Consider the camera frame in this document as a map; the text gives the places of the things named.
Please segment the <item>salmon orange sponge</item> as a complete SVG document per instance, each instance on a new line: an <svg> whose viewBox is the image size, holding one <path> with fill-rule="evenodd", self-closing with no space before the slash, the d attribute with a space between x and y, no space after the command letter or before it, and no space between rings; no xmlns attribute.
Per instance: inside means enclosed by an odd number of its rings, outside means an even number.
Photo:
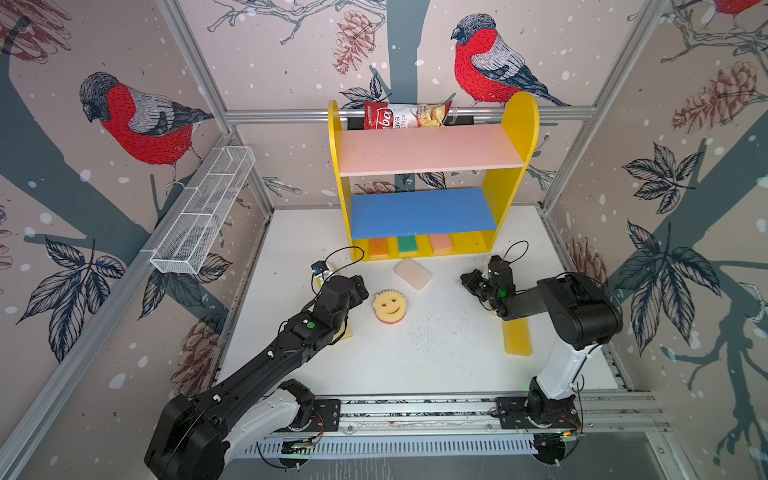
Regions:
<svg viewBox="0 0 768 480"><path fill-rule="evenodd" d="M434 255L451 255L454 251L450 234L430 235L429 241Z"/></svg>

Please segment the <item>smiley face sponge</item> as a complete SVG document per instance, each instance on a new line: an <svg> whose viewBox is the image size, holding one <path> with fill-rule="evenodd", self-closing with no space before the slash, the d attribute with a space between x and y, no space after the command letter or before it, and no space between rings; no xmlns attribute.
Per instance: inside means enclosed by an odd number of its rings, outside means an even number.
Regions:
<svg viewBox="0 0 768 480"><path fill-rule="evenodd" d="M394 325L405 318L407 300L397 291L384 290L374 296L372 307L378 321Z"/></svg>

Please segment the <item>orange scrub sponge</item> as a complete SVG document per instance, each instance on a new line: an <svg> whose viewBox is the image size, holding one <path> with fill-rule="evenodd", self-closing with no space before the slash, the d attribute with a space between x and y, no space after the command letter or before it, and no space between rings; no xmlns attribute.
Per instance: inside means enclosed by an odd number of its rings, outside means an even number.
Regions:
<svg viewBox="0 0 768 480"><path fill-rule="evenodd" d="M389 257L388 239L370 239L368 244L368 255L370 259L387 259Z"/></svg>

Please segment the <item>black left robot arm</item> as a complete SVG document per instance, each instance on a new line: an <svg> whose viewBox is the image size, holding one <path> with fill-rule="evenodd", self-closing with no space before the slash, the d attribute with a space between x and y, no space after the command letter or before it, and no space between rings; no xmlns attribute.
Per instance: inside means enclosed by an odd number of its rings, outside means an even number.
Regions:
<svg viewBox="0 0 768 480"><path fill-rule="evenodd" d="M144 462L158 479L217 479L245 447L307 425L313 393L290 378L339 338L348 313L369 296L360 275L332 276L275 339L235 373L189 399L170 400Z"/></svg>

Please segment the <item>green scrub sponge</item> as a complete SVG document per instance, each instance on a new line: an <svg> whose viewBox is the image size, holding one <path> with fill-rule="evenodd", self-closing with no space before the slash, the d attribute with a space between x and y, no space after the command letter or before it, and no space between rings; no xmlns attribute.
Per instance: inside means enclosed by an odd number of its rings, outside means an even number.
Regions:
<svg viewBox="0 0 768 480"><path fill-rule="evenodd" d="M400 255L411 255L418 253L418 243L415 236L402 236L397 238L398 252Z"/></svg>

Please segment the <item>pale yellow sponge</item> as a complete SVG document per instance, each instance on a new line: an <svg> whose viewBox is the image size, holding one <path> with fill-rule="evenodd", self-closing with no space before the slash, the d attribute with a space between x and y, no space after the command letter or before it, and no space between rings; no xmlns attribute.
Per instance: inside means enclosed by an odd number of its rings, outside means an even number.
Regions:
<svg viewBox="0 0 768 480"><path fill-rule="evenodd" d="M346 327L346 328L344 328L344 329L343 329L343 331L340 333L339 339L341 339L341 340L345 340L345 339L351 338L352 336L353 336L353 332L352 332L352 330L351 330L351 327L350 327L350 326L347 326L347 327Z"/></svg>

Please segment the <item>yellow rectangular sponge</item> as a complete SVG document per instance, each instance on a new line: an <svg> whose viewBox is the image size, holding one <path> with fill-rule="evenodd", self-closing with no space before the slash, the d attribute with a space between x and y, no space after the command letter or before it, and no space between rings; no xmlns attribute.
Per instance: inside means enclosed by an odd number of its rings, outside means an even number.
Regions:
<svg viewBox="0 0 768 480"><path fill-rule="evenodd" d="M504 351L508 355L529 357L533 353L528 320L520 318L503 321Z"/></svg>

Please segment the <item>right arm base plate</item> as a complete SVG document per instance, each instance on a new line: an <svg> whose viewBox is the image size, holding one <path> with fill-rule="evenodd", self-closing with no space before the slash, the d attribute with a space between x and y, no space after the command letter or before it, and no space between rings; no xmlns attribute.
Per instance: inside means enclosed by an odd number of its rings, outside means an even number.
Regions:
<svg viewBox="0 0 768 480"><path fill-rule="evenodd" d="M575 430L582 426L574 396L562 400L502 396L494 403L492 416L503 430Z"/></svg>

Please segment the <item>light pink sponge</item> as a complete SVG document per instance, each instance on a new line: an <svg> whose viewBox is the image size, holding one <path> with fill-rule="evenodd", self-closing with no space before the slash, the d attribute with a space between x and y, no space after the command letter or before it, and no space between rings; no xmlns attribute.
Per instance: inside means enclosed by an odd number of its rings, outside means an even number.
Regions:
<svg viewBox="0 0 768 480"><path fill-rule="evenodd" d="M432 279L432 273L413 258L401 260L394 273L416 291L423 290Z"/></svg>

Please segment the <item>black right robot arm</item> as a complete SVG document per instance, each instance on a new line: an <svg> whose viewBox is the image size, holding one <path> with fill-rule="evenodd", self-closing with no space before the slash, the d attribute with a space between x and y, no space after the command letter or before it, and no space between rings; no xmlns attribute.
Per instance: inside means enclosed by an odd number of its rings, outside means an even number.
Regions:
<svg viewBox="0 0 768 480"><path fill-rule="evenodd" d="M534 376L524 403L527 419L543 428L558 420L575 421L576 385L591 354L623 329L622 313L594 279L564 272L518 290L511 263L494 255L484 271L460 275L463 287L503 322L521 327L547 314L558 340L541 372Z"/></svg>

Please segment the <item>red cassava chips bag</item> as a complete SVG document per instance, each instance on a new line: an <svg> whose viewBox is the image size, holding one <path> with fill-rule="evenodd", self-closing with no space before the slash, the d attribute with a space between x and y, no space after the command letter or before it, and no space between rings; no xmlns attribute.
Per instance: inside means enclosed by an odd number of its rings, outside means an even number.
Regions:
<svg viewBox="0 0 768 480"><path fill-rule="evenodd" d="M366 130L440 127L450 112L452 103L399 104L385 102L364 103Z"/></svg>

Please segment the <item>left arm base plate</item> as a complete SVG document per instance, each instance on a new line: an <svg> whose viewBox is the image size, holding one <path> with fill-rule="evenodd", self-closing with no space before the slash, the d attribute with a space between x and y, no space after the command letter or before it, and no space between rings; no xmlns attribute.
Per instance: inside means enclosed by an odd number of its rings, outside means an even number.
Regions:
<svg viewBox="0 0 768 480"><path fill-rule="evenodd" d="M339 399L315 399L311 404L301 404L296 418L287 430L299 433L319 434L337 432L341 419Z"/></svg>

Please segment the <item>yellow shelf with coloured boards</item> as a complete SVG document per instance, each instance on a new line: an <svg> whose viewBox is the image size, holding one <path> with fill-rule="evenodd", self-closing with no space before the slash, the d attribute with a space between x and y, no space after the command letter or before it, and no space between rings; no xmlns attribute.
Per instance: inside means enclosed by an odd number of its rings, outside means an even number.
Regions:
<svg viewBox="0 0 768 480"><path fill-rule="evenodd" d="M370 259L370 239L387 238L389 257L430 257L429 236L450 234L453 255L491 251L522 183L540 132L529 93L515 94L498 124L347 131L336 101L328 135L347 239ZM352 178L480 170L479 187L356 195ZM415 236L418 253L402 256L397 238Z"/></svg>

